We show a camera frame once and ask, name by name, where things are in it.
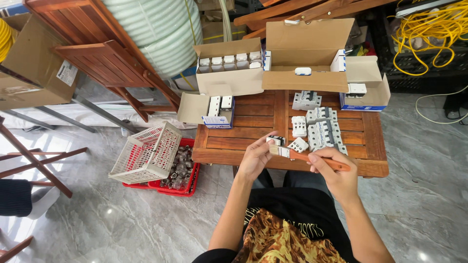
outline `wooden table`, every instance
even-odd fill
[[[230,130],[208,129],[199,125],[192,159],[200,163],[239,166],[248,145],[278,130],[279,136],[291,143],[292,116],[305,116],[303,110],[293,110],[293,97],[297,90],[265,90],[254,95],[235,98],[234,124]],[[388,175],[387,155],[378,112],[345,111],[339,109],[338,93],[317,92],[322,106],[337,110],[343,144],[348,154],[359,159],[358,173],[364,178]],[[291,161],[274,156],[266,165],[271,169],[308,171],[304,161]]]

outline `brush bristles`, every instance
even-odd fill
[[[271,155],[279,155],[278,145],[270,144]]]

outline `white plastic basket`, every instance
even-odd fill
[[[126,184],[167,178],[181,138],[167,121],[129,136],[109,178]]]

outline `paintbrush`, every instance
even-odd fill
[[[293,149],[283,147],[283,146],[278,146],[278,145],[270,145],[270,153],[272,155],[279,155],[283,156],[289,159],[301,159],[303,161],[308,161],[309,157],[307,156],[307,153],[298,153],[294,151]],[[349,172],[351,171],[351,167],[347,164],[344,164],[339,161],[335,161],[329,158],[324,158],[322,159],[335,171],[343,171],[343,172]]]

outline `coiled yellow wire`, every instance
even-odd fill
[[[0,19],[0,62],[7,57],[11,46],[13,46],[14,40],[11,32],[11,27],[3,19]]]
[[[393,64],[399,71],[411,76],[421,76],[425,74],[429,70],[429,67],[417,56],[416,53],[432,49],[439,50],[432,61],[432,65],[434,67],[444,67],[450,64],[455,57],[455,52],[450,48],[452,44],[458,39],[468,40],[461,37],[461,35],[468,33],[468,0],[449,4],[446,7],[439,9],[440,11],[425,11],[402,18],[400,28],[396,31],[396,37],[392,35],[393,40],[398,43],[398,51],[393,58]],[[415,37],[422,38],[428,46],[419,50],[413,49],[411,46],[411,40]],[[435,46],[431,44],[429,37],[443,39],[444,43],[442,46]],[[409,73],[400,69],[396,65],[396,57],[402,52],[403,47],[411,50],[415,58],[426,68],[423,73]],[[452,56],[445,64],[436,65],[436,59],[443,50],[450,50]]]

